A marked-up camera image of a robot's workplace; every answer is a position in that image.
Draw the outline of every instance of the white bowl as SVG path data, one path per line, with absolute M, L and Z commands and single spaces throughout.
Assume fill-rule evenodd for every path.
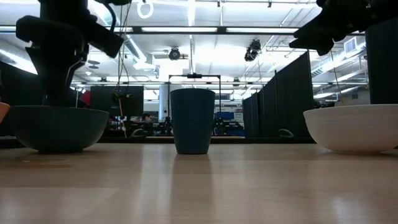
M 312 138 L 342 154 L 377 154 L 398 146 L 398 105 L 359 105 L 304 112 Z

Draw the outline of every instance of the table surface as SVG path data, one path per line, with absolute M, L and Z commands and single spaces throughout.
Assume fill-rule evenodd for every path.
M 398 223 L 398 153 L 314 144 L 97 144 L 0 150 L 1 224 Z

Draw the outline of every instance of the black partition curtain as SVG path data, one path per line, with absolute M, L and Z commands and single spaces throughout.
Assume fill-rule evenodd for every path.
M 258 112 L 255 117 L 253 108 Z M 312 109 L 312 77 L 306 52 L 277 72 L 261 91 L 244 100 L 246 137 L 279 138 L 286 135 L 280 130 L 286 129 L 295 138 L 310 139 L 303 112 Z

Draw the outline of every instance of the security camera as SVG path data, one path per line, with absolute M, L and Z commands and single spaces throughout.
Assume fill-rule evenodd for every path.
M 244 55 L 244 60 L 247 62 L 252 62 L 261 53 L 261 43 L 260 40 L 253 40 L 250 46 L 246 49 L 246 54 Z
M 169 59 L 170 60 L 178 60 L 181 57 L 181 53 L 178 50 L 178 48 L 174 47 L 171 49 L 170 53 L 169 53 Z

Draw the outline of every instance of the orange object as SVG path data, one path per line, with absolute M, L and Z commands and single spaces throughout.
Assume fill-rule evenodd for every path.
M 4 117 L 6 117 L 9 110 L 10 105 L 8 105 L 7 103 L 0 103 L 0 124 L 2 123 Z

